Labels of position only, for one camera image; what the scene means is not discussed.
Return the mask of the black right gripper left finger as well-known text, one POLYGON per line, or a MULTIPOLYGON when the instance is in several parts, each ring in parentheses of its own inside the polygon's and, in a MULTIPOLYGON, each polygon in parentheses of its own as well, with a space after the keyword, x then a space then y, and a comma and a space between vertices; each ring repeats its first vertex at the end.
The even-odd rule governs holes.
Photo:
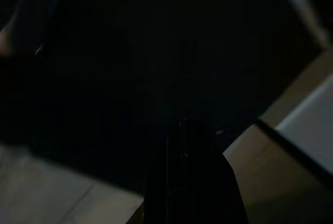
POLYGON ((171 124, 146 178, 143 223, 188 221, 188 173, 184 144, 183 123, 171 124))

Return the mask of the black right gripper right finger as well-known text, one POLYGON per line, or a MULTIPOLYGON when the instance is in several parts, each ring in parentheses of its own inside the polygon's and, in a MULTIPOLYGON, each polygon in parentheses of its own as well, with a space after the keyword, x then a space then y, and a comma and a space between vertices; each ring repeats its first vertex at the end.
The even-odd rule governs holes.
POLYGON ((184 156, 189 165, 189 223, 247 223, 233 169, 214 138, 194 119, 184 119, 184 156))

